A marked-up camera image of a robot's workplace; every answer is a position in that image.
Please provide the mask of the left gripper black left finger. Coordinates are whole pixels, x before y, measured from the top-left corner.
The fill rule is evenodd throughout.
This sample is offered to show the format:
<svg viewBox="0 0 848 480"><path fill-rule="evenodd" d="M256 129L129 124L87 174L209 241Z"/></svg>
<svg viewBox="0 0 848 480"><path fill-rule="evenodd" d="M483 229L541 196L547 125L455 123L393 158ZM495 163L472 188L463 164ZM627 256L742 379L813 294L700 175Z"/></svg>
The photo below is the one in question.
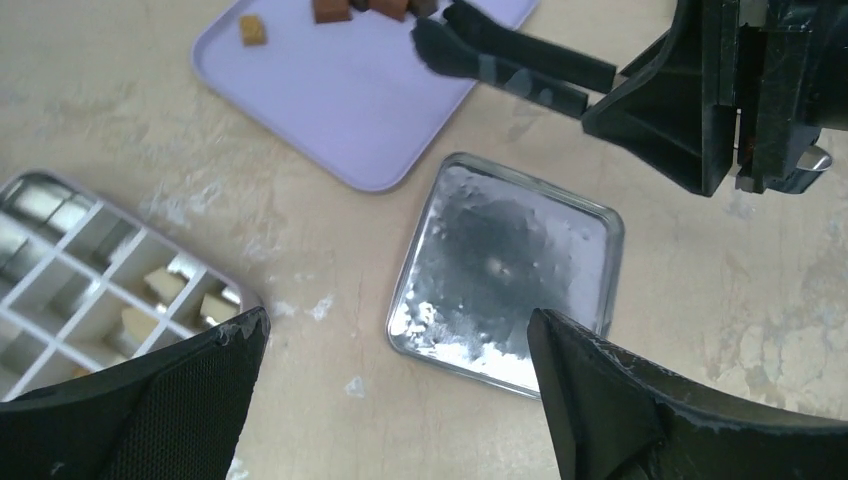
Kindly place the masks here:
<svg viewBox="0 0 848 480"><path fill-rule="evenodd" d="M1 405L4 479L223 479L270 334L255 307Z"/></svg>

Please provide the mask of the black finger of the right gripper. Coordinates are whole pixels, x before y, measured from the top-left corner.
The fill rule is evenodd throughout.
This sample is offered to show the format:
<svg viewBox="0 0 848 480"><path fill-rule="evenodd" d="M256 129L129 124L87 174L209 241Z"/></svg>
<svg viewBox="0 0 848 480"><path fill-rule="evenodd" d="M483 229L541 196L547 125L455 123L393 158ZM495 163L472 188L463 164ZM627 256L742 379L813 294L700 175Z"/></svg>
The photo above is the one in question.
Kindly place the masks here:
<svg viewBox="0 0 848 480"><path fill-rule="evenodd" d="M467 1L454 1L442 13L446 24L470 46L556 80L598 93L613 89L617 67L604 60L510 30Z"/></svg>

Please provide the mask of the white chocolate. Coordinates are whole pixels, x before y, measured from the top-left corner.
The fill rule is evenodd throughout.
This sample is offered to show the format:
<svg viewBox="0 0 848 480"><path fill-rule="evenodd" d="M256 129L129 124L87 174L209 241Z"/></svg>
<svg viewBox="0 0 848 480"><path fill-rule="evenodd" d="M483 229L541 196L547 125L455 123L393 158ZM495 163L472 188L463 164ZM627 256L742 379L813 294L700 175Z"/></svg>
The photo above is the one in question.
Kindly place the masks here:
<svg viewBox="0 0 848 480"><path fill-rule="evenodd" d="M223 294L205 293L202 297L195 324L198 328L212 328L241 311L241 305L233 298Z"/></svg>

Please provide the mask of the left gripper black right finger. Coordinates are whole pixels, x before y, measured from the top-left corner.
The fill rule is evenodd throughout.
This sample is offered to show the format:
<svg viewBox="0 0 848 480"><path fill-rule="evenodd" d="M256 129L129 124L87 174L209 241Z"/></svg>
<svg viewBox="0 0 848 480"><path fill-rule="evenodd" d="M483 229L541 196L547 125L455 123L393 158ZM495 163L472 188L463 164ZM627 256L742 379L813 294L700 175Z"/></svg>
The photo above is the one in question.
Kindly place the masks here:
<svg viewBox="0 0 848 480"><path fill-rule="evenodd" d="M707 387L535 310L527 339L564 479L843 479L847 425Z"/></svg>

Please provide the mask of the pink divided chocolate tin box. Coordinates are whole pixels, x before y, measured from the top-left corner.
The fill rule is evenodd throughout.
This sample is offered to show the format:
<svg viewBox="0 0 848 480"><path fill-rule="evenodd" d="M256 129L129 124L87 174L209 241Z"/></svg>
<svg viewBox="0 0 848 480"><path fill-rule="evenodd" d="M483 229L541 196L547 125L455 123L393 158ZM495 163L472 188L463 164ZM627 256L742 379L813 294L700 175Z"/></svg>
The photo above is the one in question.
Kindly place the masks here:
<svg viewBox="0 0 848 480"><path fill-rule="evenodd" d="M1 398L190 339L205 293L260 305L242 283L71 180L1 187Z"/></svg>

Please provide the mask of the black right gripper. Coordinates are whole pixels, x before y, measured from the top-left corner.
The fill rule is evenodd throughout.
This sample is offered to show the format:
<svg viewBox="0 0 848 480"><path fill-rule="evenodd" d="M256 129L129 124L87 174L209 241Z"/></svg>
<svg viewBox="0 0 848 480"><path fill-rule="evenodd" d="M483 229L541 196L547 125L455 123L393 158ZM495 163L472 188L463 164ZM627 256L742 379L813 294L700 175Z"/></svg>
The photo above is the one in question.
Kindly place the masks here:
<svg viewBox="0 0 848 480"><path fill-rule="evenodd" d="M844 1L705 1L707 102L740 115L736 186L802 194L832 159L822 130L847 128L847 4ZM655 54L598 93L481 52L446 21L419 19L415 52L432 72L475 80L578 120L690 193L718 182L703 153L701 81L668 71Z"/></svg>

